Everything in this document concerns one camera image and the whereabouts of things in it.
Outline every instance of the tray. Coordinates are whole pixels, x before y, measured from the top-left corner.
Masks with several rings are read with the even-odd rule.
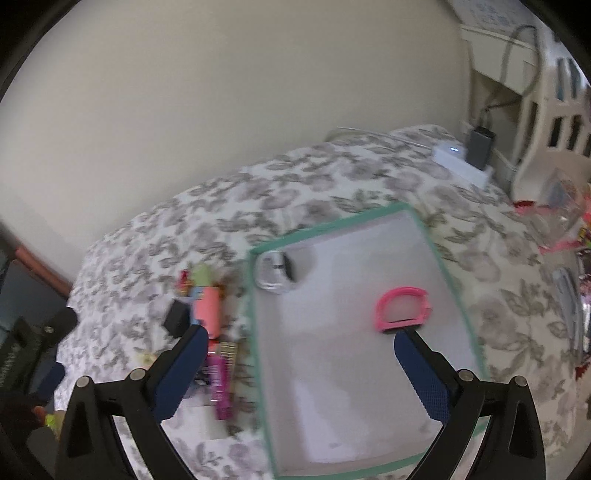
[[[294,264],[297,286],[281,295],[254,283],[256,257],[272,249]],[[259,408],[276,478],[393,471],[418,461],[436,437],[441,423],[428,417],[396,360],[393,336],[373,326],[375,305],[392,288],[427,290],[433,312],[420,329],[424,340],[454,368],[488,378],[452,279],[410,205],[258,245],[248,278]]]

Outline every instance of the charger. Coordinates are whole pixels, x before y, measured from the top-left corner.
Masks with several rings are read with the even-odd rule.
[[[481,125],[472,130],[466,146],[466,162],[478,170],[484,170],[491,159],[495,137],[494,132]]]

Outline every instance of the wall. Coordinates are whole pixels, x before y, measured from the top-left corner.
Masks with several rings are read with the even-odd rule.
[[[443,0],[83,0],[0,108],[0,220],[74,279],[159,201],[332,128],[458,133]]]

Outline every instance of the floral pattern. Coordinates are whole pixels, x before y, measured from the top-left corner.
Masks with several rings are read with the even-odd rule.
[[[452,140],[434,125],[395,133],[423,144]],[[546,453],[555,455],[573,433],[576,387],[548,274],[525,225],[499,188],[474,189],[432,162],[425,148],[371,135],[300,148],[204,182],[95,243],[70,296],[80,324],[60,344],[67,376],[56,407],[67,407],[81,375],[123,379],[146,357],[171,348],[175,340],[162,323],[175,280],[183,268],[205,261],[226,286],[224,337],[239,342],[235,419],[228,438],[202,438],[191,426],[191,411],[201,403],[186,398],[163,428],[198,478],[270,478],[243,308],[246,253],[271,238],[400,199],[416,208],[453,276],[492,379],[528,379]],[[138,477],[150,478],[125,421],[116,424]],[[402,479],[411,470],[384,478]]]

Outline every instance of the blue gripper pad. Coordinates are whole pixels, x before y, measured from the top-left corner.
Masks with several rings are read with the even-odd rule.
[[[394,337],[394,354],[427,414],[445,425],[450,414],[449,392],[404,331],[397,332]]]
[[[189,385],[207,357],[208,343],[207,330],[201,326],[191,326],[172,350],[161,354],[174,355],[181,349],[154,388],[152,413],[156,421],[169,419],[177,411]]]

